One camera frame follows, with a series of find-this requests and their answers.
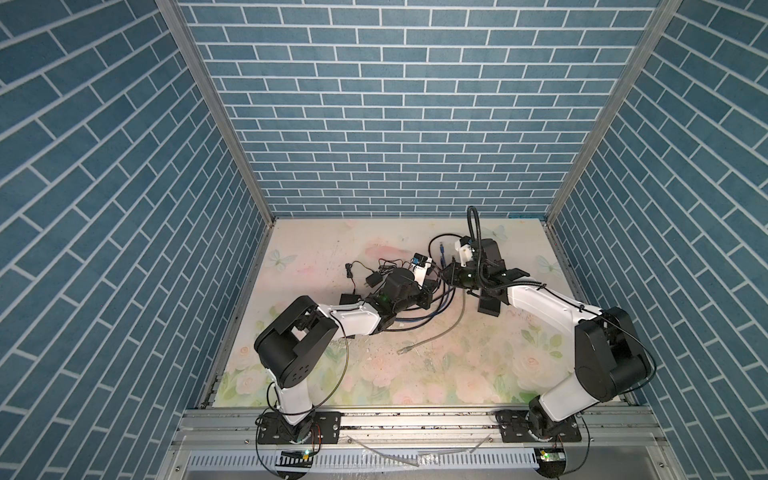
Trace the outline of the black network switch blue ports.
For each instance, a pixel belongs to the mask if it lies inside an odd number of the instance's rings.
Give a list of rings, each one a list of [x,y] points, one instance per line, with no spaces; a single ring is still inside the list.
[[[352,293],[342,293],[339,298],[339,304],[340,305],[352,305],[359,303],[361,301],[361,296],[357,294]]]

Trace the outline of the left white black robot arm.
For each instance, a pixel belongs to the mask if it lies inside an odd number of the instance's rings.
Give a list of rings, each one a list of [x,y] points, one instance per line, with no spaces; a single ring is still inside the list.
[[[315,302],[307,295],[296,298],[254,341],[254,350],[270,374],[277,404],[266,421],[267,443],[302,443],[318,432],[317,406],[309,395],[307,377],[332,341],[384,332],[398,314],[418,307],[428,309],[440,282],[428,277],[427,268],[396,267],[374,290],[357,301],[340,305]]]

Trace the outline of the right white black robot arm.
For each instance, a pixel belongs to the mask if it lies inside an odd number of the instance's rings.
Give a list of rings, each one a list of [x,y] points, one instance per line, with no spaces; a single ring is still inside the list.
[[[479,310],[492,316],[508,305],[535,315],[554,327],[571,345],[572,372],[528,404],[528,435],[553,441],[576,429],[575,416],[623,395],[652,379],[656,364],[637,338],[629,314],[618,308],[586,305],[550,289],[519,268],[509,269],[495,241],[463,236],[457,257],[441,278],[472,292]]]

